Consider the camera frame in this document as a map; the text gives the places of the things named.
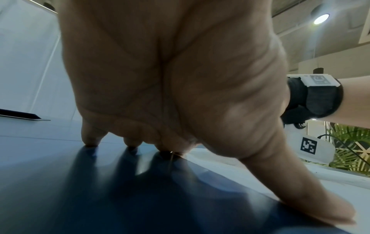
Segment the ceiling light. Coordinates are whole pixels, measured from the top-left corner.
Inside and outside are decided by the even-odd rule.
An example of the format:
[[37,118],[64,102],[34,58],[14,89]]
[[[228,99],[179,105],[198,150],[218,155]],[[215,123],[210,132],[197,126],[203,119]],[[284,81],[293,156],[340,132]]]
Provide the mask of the ceiling light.
[[328,18],[329,18],[329,14],[324,14],[320,17],[318,17],[313,23],[318,25],[318,24],[322,24],[323,22],[325,22]]

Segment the qr code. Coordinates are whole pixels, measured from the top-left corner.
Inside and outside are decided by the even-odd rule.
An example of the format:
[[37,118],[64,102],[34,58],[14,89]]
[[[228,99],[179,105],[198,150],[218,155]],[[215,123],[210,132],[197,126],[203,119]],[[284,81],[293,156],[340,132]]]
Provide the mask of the qr code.
[[303,138],[301,150],[307,153],[316,154],[317,141]]
[[331,84],[328,79],[325,78],[325,76],[322,75],[310,75],[311,79],[315,84],[323,85],[323,84]]

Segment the green plant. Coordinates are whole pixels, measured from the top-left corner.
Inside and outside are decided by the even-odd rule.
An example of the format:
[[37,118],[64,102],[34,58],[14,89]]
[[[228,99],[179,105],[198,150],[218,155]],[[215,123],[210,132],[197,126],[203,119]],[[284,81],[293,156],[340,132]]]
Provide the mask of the green plant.
[[[370,162],[370,129],[332,123],[328,131],[366,162]],[[334,160],[329,164],[330,167],[370,175],[368,164],[334,138],[331,140],[336,147],[336,152]]]

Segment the hand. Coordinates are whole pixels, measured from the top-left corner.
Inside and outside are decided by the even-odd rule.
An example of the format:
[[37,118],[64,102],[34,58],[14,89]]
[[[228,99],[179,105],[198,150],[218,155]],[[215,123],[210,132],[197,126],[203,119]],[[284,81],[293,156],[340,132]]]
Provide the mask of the hand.
[[288,205],[332,222],[352,206],[288,149],[289,92],[270,0],[73,1],[58,10],[82,139],[108,133],[186,153],[237,157]]

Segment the dark blue surface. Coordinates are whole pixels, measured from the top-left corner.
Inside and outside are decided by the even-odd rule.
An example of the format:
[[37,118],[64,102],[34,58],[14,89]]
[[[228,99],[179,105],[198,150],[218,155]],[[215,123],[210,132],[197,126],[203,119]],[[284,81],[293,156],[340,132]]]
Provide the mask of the dark blue surface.
[[97,167],[94,151],[2,171],[0,184],[35,168],[0,190],[0,233],[347,233],[181,158],[156,154],[136,175],[140,155]]

